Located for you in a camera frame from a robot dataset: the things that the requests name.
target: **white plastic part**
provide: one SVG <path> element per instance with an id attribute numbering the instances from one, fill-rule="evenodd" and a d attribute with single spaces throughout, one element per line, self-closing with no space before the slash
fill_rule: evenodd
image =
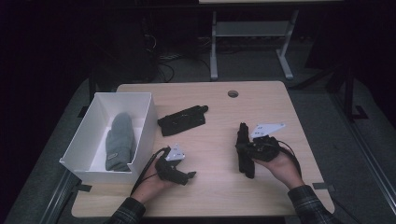
<path id="1" fill-rule="evenodd" d="M 167 161 L 181 161 L 184 160 L 185 157 L 186 156 L 184 155 L 178 144 L 175 144 L 173 147 L 171 147 L 171 151 L 165 159 Z"/>
<path id="2" fill-rule="evenodd" d="M 250 137 L 252 137 L 252 138 L 263 137 L 270 133 L 274 133 L 284 127 L 286 127 L 286 124 L 284 124 L 284 123 L 275 123 L 275 124 L 260 123 L 256 126 L 256 128 L 250 134 Z"/>

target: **black object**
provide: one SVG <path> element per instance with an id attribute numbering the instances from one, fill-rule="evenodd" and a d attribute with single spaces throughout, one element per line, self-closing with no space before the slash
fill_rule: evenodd
<path id="1" fill-rule="evenodd" d="M 163 136 L 187 131 L 188 129 L 205 124 L 204 113 L 208 110 L 207 105 L 193 106 L 172 115 L 167 115 L 158 120 Z"/>
<path id="2" fill-rule="evenodd" d="M 180 185 L 186 185 L 187 182 L 189 182 L 189 179 L 194 178 L 196 172 L 184 174 L 183 172 L 177 170 L 176 166 L 181 162 L 181 160 L 167 161 L 166 157 L 168 156 L 170 150 L 170 147 L 166 147 L 164 149 L 164 153 L 155 164 L 155 169 L 158 172 L 157 174 L 161 180 L 169 180 Z"/>
<path id="3" fill-rule="evenodd" d="M 238 138 L 236 140 L 236 152 L 238 153 L 239 171 L 245 173 L 247 178 L 254 178 L 255 167 L 252 159 L 260 161 L 271 161 L 279 155 L 285 153 L 293 161 L 300 176 L 301 167 L 294 153 L 279 145 L 274 137 L 265 135 L 264 137 L 253 138 L 253 142 L 248 139 L 248 126 L 246 123 L 239 125 Z"/>

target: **plaid shirt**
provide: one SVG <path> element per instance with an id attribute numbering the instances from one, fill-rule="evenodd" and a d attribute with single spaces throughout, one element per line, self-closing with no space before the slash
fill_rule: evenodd
<path id="1" fill-rule="evenodd" d="M 305 185 L 289 191 L 289 197 L 300 220 L 304 224 L 341 223 L 318 199 L 311 187 Z M 145 206 L 133 198 L 127 198 L 107 223 L 137 224 L 146 212 Z"/>
<path id="2" fill-rule="evenodd" d="M 304 224 L 342 223 L 326 210 L 311 187 L 300 186 L 292 189 L 288 194 L 297 215 Z"/>

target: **cardboard box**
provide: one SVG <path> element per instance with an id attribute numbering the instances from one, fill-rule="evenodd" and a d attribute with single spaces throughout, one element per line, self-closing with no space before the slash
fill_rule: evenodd
<path id="1" fill-rule="evenodd" d="M 122 112 L 131 116 L 134 129 L 131 172 L 107 171 L 107 132 Z M 85 183 L 134 183 L 152 155 L 157 119 L 149 92 L 98 92 L 60 163 Z"/>

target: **dark background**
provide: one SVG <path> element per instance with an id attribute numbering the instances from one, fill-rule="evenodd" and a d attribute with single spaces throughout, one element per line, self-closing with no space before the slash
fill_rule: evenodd
<path id="1" fill-rule="evenodd" d="M 378 106 L 396 126 L 395 3 L 351 3 L 343 10 L 325 15 L 302 11 L 299 20 L 305 26 L 296 25 L 294 38 L 308 35 L 317 38 L 307 66 L 326 69 L 338 62 L 350 65 L 355 77 L 371 90 Z M 83 80 L 95 74 L 99 91 L 111 91 L 122 82 L 149 82 L 156 75 L 155 60 L 143 48 L 145 39 L 138 28 L 141 15 L 82 9 L 95 5 L 94 1 L 59 0 L 0 3 L 0 221 L 6 218 L 64 108 Z M 201 26 L 210 22 L 210 13 L 195 12 L 184 22 L 180 21 L 185 16 L 175 13 L 165 21 L 163 15 L 158 15 L 157 35 L 166 38 L 162 32 L 176 24 L 180 32 L 172 36 L 174 40 L 191 41 L 198 35 L 209 36 L 210 30 Z M 320 18 L 320 27 L 318 21 L 312 22 L 312 17 Z M 118 49 L 120 41 L 128 42 L 125 35 L 134 41 L 129 48 Z M 128 66 L 116 65 L 106 54 L 102 55 L 103 49 L 125 60 L 123 63 Z M 128 63 L 137 60 L 139 63 Z M 113 77 L 130 71 L 144 75 Z"/>

